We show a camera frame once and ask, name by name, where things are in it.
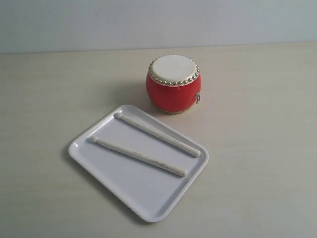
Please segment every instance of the white drumstick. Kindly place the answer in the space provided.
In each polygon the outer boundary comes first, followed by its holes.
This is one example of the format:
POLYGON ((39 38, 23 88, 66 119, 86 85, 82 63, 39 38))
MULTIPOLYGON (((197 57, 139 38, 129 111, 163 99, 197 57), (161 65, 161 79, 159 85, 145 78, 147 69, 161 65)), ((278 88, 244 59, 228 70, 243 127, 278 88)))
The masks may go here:
POLYGON ((186 151, 187 153, 195 156, 195 157, 199 157, 200 156, 200 151, 179 141, 179 140, 176 140, 175 138, 169 136, 169 135, 166 135, 165 133, 163 132, 160 132, 158 130, 155 130, 155 129, 152 129, 148 126, 145 126, 144 124, 141 124, 139 122, 137 122, 136 120, 122 114, 122 113, 116 113, 115 116, 118 118, 118 119, 121 119, 121 120, 124 120, 125 122, 129 123, 130 125, 132 126, 135 126, 136 128, 139 128, 141 129, 142 131, 145 131, 147 132, 148 134, 151 134, 183 151, 186 151))
POLYGON ((170 165, 170 164, 167 164, 164 162, 160 162, 158 160, 152 159, 151 157, 149 157, 147 155, 143 155, 137 151, 133 151, 133 150, 121 147, 119 145, 115 145, 115 144, 109 143, 107 141, 101 140, 100 138, 98 138, 96 136, 91 136, 90 140, 92 142, 100 144, 106 148, 109 148, 111 150, 120 152, 120 153, 128 155, 128 156, 131 156, 135 159, 138 159, 138 160, 141 160, 141 161, 146 162, 148 164, 154 165, 154 166, 159 167, 163 170, 167 170, 167 171, 174 173, 176 175, 185 177, 187 174, 187 171, 185 169, 179 169, 173 165, 170 165))

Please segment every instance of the toy drum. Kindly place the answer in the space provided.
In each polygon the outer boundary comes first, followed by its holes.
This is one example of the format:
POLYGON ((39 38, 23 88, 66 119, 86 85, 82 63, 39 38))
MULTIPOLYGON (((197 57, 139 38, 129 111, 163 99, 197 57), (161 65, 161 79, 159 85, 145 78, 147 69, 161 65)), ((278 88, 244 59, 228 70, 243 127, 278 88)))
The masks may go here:
POLYGON ((188 57, 167 55, 149 66, 147 93, 164 113, 178 114, 198 103, 201 86, 199 67, 188 57))

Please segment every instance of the white wall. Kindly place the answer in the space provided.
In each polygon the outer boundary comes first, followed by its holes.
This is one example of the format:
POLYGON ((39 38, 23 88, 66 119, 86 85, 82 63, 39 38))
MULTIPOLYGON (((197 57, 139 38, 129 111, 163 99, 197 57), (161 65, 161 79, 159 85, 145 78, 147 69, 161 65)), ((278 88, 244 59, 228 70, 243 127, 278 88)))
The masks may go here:
POLYGON ((317 40, 317 0, 0 0, 0 53, 317 40))

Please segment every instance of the drumstick tip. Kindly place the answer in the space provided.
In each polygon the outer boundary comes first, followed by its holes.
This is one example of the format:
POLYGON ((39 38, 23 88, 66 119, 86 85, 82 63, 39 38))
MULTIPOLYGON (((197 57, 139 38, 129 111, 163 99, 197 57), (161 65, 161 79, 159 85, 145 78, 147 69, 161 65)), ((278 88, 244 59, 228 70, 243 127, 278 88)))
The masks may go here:
POLYGON ((122 117, 122 113, 116 113, 115 117, 120 119, 122 117))
POLYGON ((93 135, 93 136, 91 136, 89 139, 90 139, 91 142, 96 143, 97 140, 98 140, 98 137, 96 137, 96 136, 93 135))

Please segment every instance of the white tray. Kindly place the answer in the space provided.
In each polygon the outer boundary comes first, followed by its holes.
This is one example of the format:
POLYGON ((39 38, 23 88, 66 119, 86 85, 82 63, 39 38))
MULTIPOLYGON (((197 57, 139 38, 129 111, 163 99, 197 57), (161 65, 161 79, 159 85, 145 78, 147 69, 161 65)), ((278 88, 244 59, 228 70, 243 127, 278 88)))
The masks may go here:
POLYGON ((197 175, 209 156, 204 147, 170 128, 139 108, 123 105, 75 139, 70 156, 147 222, 164 219, 197 175), (114 114, 122 112, 198 150, 198 158, 143 132, 114 114), (163 162, 187 170, 182 178, 89 141, 94 134, 101 139, 134 149, 163 162))

